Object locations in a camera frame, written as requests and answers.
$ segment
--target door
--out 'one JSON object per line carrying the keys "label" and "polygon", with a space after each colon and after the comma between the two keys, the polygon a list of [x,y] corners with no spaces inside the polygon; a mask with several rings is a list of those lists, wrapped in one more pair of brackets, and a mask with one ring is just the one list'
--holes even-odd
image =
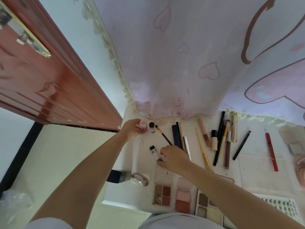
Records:
{"label": "door", "polygon": [[121,116],[39,1],[0,5],[0,106],[44,124],[118,130]]}

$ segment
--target brush bristles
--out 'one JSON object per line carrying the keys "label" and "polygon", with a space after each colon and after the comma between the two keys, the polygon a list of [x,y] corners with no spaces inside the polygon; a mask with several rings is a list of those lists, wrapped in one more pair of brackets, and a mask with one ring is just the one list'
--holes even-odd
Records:
{"label": "brush bristles", "polygon": [[226,127],[230,127],[231,125],[231,121],[230,120],[226,120]]}

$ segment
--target hand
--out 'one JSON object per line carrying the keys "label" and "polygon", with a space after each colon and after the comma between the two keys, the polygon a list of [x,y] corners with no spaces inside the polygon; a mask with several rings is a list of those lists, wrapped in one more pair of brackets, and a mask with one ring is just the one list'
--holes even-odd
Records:
{"label": "hand", "polygon": [[124,123],[123,127],[118,133],[124,135],[127,141],[134,139],[137,136],[145,133],[145,130],[140,129],[139,127],[136,126],[136,124],[139,123],[140,123],[140,119],[128,120]]}
{"label": "hand", "polygon": [[161,148],[160,154],[166,157],[166,162],[157,162],[159,166],[181,176],[183,171],[189,167],[192,162],[190,161],[188,155],[179,147],[175,145],[167,145]]}

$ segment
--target clear plastic bag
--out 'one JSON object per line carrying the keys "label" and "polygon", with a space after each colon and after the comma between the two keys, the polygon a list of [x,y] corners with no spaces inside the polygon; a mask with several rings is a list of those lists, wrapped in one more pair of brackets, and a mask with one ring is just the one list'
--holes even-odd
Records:
{"label": "clear plastic bag", "polygon": [[0,199],[1,225],[8,225],[19,212],[30,209],[33,202],[33,198],[29,194],[14,189],[4,191]]}

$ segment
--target white shirt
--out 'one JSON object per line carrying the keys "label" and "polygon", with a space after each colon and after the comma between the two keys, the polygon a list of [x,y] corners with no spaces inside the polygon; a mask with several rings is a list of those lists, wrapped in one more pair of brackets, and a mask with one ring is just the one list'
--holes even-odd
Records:
{"label": "white shirt", "polygon": [[[61,219],[42,218],[30,222],[23,229],[73,229],[69,224]],[[157,215],[147,219],[139,229],[179,229],[179,228],[203,228],[203,229],[224,229],[222,226],[208,219],[195,215],[181,213],[169,213]]]}

